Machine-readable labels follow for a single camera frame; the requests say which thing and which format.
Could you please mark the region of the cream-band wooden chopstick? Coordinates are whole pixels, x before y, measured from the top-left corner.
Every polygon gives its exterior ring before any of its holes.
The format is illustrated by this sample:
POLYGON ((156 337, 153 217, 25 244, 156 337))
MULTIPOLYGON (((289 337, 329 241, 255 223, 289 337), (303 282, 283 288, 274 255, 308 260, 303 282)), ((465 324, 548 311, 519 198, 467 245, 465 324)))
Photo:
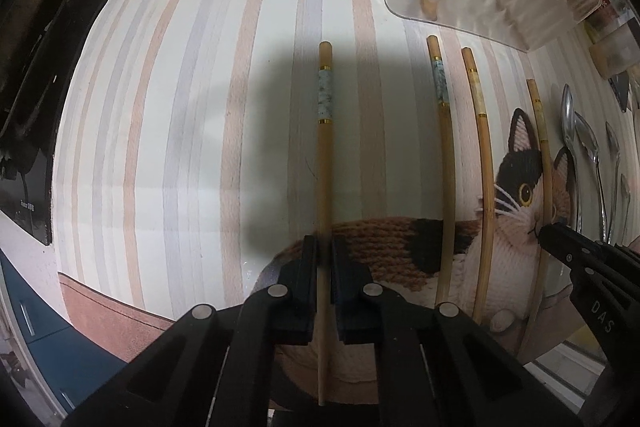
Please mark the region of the cream-band wooden chopstick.
POLYGON ((462 60, 468 77, 474 108, 478 147, 480 148, 480 182, 482 182, 482 228, 480 229, 480 260, 476 278, 472 317, 475 323, 483 322, 487 303, 496 219, 494 163, 488 115, 480 74, 473 51, 468 46, 461 49, 462 60))

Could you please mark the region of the large steel spoon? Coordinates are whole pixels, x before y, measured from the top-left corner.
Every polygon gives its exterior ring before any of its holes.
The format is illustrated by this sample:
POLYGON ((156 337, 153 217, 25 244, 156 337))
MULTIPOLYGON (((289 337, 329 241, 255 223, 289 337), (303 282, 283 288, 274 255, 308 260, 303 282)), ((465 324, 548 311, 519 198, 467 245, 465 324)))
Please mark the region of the large steel spoon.
POLYGON ((568 153, 570 153, 570 158, 572 158, 574 173, 574 229, 580 233, 582 231, 582 202, 580 201, 579 176, 574 145, 576 136, 574 98, 572 90, 570 90, 570 86, 567 83, 564 84, 562 91, 561 128, 563 143, 567 147, 568 153))
POLYGON ((593 173, 594 183, 598 192, 598 209, 599 209, 599 235, 600 241, 605 243, 608 240, 608 213, 606 212, 604 187, 602 182, 602 174, 600 169, 600 147, 596 134, 592 130, 588 121, 581 113, 575 112, 575 127, 578 140, 582 144, 593 173))

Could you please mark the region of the medium steel spoon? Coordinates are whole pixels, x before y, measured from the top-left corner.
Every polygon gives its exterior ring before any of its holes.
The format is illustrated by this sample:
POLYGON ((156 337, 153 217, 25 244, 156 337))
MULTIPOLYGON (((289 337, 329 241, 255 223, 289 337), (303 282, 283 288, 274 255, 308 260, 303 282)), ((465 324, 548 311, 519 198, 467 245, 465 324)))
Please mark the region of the medium steel spoon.
POLYGON ((608 121, 605 123, 606 139, 608 139, 608 149, 610 150, 612 160, 612 199, 611 199, 611 211, 608 218, 608 243, 613 243, 613 233, 615 228, 615 218, 617 213, 617 199, 618 199, 618 187, 620 186, 620 141, 618 141, 617 134, 608 121))

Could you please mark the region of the plain-band wooden chopstick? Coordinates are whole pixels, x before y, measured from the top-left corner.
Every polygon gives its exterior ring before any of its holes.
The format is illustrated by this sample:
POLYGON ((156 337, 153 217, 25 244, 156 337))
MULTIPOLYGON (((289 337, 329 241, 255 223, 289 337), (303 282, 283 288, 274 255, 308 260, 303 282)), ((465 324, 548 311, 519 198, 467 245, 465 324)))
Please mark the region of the plain-band wooden chopstick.
MULTIPOLYGON (((542 216, 539 223, 540 225, 548 225, 551 222, 553 215, 553 188, 552 161, 550 156, 547 121, 546 116, 544 116, 544 106, 542 106, 536 80, 534 78, 527 78, 526 83, 536 121, 537 138, 540 147, 542 165, 542 216)), ((532 299, 530 299, 532 306, 530 307, 525 331, 522 336, 520 347, 518 348, 518 361, 522 364, 526 364, 530 360, 527 352, 529 345, 532 343, 536 329, 537 317, 542 303, 542 298, 544 298, 544 285, 546 285, 549 256, 541 247, 538 247, 538 254, 539 258, 535 285, 533 287, 532 299)))

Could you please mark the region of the blue-marble-band wooden chopstick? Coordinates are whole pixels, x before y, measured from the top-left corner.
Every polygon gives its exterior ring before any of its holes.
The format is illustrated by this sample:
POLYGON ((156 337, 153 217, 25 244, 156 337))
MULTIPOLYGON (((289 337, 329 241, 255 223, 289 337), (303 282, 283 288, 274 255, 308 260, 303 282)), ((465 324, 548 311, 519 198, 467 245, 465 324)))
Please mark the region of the blue-marble-band wooden chopstick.
POLYGON ((437 101, 440 153, 442 154, 442 262, 438 276, 436 303, 449 297, 452 262, 454 261, 454 236, 456 235, 456 163, 454 162, 454 132, 447 90, 442 50, 435 35, 426 38, 427 51, 432 66, 432 76, 437 101))

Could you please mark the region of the marble-band wooden chopstick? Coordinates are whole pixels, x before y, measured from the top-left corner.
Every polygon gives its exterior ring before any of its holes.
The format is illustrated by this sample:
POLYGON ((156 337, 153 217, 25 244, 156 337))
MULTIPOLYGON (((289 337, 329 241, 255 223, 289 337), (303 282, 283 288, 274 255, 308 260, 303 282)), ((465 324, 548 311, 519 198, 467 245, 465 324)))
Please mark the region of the marble-band wooden chopstick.
POLYGON ((329 41, 319 44, 317 129, 317 220, 319 261, 317 269, 318 403, 326 403, 329 374, 330 270, 328 248, 332 230, 333 156, 333 50, 329 41))

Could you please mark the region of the blue cabinet front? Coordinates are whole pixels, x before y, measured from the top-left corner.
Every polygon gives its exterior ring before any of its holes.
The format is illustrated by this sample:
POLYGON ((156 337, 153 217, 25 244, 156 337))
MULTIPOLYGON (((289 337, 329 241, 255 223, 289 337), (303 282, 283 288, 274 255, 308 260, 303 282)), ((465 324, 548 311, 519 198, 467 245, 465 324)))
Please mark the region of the blue cabinet front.
POLYGON ((1 268, 18 328, 39 372, 66 412, 115 376, 125 362, 78 332, 29 286, 7 257, 1 268))

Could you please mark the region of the striped cat table mat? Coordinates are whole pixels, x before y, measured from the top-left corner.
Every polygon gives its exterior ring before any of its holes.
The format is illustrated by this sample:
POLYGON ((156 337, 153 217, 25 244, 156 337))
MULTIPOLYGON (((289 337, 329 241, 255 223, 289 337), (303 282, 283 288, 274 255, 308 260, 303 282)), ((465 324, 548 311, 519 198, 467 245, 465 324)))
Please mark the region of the striped cat table mat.
MULTIPOLYGON (((544 106, 553 219, 574 225, 561 100, 596 134, 606 212, 620 141, 630 187, 620 241, 639 244, 639 118, 600 75, 582 23, 533 51, 394 14, 385 0, 107 0, 64 105, 52 174, 53 245, 72 324, 130 361, 200 303, 226 309, 277 282, 317 231, 319 44, 333 50, 332 222, 376 283, 432 307, 442 262, 442 154, 426 38, 447 81, 456 235, 449 299, 473 312, 480 148, 461 49, 488 115, 496 219, 483 325, 518 356, 538 268, 542 165, 527 78, 544 106)), ((531 360, 582 319, 548 265, 531 360)))

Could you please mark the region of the black induction cooktop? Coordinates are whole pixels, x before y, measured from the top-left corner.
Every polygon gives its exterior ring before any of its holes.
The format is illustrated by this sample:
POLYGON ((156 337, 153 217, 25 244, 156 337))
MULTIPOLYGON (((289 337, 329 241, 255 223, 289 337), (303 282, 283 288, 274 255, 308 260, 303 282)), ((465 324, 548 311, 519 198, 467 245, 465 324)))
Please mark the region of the black induction cooktop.
POLYGON ((48 245, 56 135, 74 70, 107 0, 16 0, 1 29, 1 211, 48 245))

